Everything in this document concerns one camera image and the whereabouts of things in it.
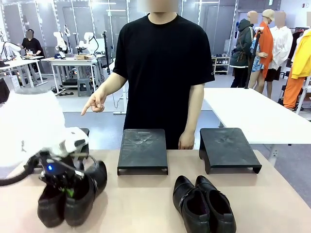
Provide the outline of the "person's left hand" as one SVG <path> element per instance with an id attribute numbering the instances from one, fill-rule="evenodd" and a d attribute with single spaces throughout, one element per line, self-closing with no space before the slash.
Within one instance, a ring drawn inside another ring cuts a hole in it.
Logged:
<path id="1" fill-rule="evenodd" d="M 195 135 L 194 132 L 184 131 L 178 142 L 179 150 L 192 150 L 194 147 Z"/>

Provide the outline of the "person's right hand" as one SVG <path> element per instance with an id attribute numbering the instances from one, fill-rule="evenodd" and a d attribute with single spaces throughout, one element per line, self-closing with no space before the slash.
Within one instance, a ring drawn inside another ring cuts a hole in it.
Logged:
<path id="1" fill-rule="evenodd" d="M 84 116 L 88 109 L 92 112 L 100 113 L 104 110 L 104 102 L 106 100 L 106 94 L 100 90 L 95 91 L 84 105 L 81 115 Z"/>

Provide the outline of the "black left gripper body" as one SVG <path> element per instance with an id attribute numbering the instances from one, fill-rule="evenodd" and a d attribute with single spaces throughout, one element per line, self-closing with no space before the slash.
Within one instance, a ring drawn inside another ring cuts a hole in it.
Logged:
<path id="1" fill-rule="evenodd" d="M 57 189 L 71 189 L 85 176 L 84 156 L 74 152 L 61 157 L 47 151 L 39 153 L 39 164 L 43 171 L 39 179 Z"/>

